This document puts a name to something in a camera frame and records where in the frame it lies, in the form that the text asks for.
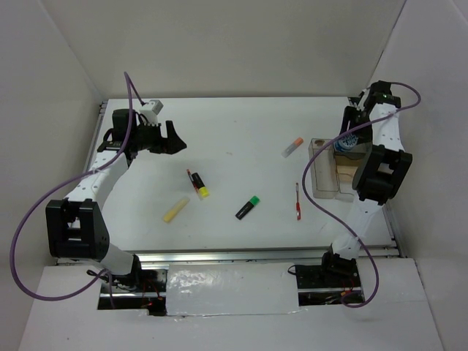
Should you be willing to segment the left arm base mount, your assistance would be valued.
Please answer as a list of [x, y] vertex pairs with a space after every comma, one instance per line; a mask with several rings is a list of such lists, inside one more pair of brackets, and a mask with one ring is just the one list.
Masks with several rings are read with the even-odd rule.
[[167, 314], [167, 269], [143, 269], [134, 257], [132, 270], [127, 275], [103, 276], [97, 304], [98, 310], [143, 310], [149, 315]]

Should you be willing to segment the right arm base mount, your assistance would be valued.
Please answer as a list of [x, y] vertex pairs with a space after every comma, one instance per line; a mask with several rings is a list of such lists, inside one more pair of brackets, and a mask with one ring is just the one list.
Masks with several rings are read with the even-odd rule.
[[287, 269], [295, 277], [299, 306], [364, 302], [356, 259], [345, 260], [326, 252], [319, 265], [294, 264]]

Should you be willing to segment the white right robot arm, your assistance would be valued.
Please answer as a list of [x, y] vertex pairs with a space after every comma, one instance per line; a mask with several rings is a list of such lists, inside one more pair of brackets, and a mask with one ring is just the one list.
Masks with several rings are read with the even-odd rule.
[[392, 83], [378, 80], [344, 109], [340, 132], [346, 135], [333, 144], [339, 156], [363, 155], [352, 179], [355, 195], [344, 220], [344, 233], [322, 257], [320, 281], [334, 287], [355, 272], [361, 242], [369, 233], [374, 215], [395, 197], [412, 164], [399, 132], [401, 99], [393, 95]]

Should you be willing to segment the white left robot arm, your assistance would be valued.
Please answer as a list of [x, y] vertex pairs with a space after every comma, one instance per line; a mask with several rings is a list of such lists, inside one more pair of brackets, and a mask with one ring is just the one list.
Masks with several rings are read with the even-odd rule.
[[139, 110], [114, 110], [113, 125], [97, 147], [89, 175], [64, 199], [51, 200], [45, 208], [51, 255], [92, 261], [129, 292], [139, 290], [149, 274], [136, 255], [110, 242], [102, 207], [139, 152], [172, 155], [186, 148], [172, 121], [166, 121], [167, 134], [162, 135], [157, 121], [161, 109], [159, 100], [151, 100]]

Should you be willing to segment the red gel pen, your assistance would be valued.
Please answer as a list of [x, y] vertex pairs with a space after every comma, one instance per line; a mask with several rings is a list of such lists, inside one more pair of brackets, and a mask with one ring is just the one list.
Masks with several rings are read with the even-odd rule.
[[296, 219], [301, 220], [301, 204], [300, 204], [300, 189], [299, 183], [295, 183], [295, 210], [296, 210]]

